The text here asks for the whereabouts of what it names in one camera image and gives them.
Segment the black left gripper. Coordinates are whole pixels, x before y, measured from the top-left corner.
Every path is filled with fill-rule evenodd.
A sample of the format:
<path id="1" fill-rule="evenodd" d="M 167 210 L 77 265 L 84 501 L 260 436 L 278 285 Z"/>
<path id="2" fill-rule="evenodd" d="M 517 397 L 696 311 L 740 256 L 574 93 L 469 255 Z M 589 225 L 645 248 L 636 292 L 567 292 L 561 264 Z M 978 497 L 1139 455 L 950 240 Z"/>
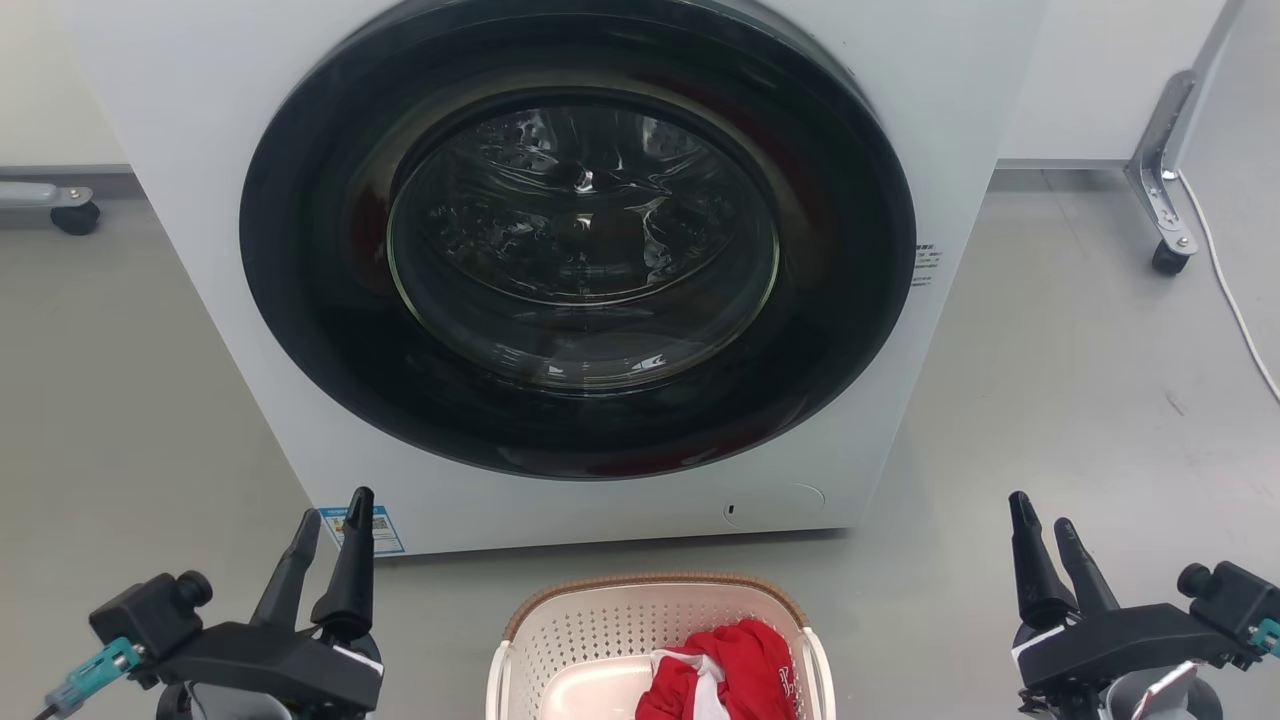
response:
<path id="1" fill-rule="evenodd" d="M 250 624 L 220 623 L 201 630 L 157 662 L 157 679 L 266 694 L 298 708 L 330 707 L 349 714 L 376 710 L 381 665 L 343 646 L 372 629 L 374 500 L 367 487 L 353 492 L 330 580 L 311 611 L 311 623 L 338 644 L 292 632 L 321 525 L 321 514 L 308 509 Z"/>

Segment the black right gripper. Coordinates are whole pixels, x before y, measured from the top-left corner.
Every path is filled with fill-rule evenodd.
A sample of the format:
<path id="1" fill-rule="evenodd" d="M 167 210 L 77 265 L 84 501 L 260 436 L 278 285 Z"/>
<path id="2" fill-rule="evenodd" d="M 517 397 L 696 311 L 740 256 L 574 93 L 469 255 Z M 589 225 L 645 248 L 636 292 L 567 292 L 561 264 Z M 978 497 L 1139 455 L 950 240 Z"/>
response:
<path id="1" fill-rule="evenodd" d="M 1068 518 L 1053 524 L 1060 579 L 1029 496 L 1007 497 L 1021 632 L 1012 660 L 1028 717 L 1219 717 L 1203 666 L 1242 661 L 1242 646 L 1170 603 L 1120 609 L 1100 566 Z M 1069 616 L 1075 611 L 1080 616 Z"/>

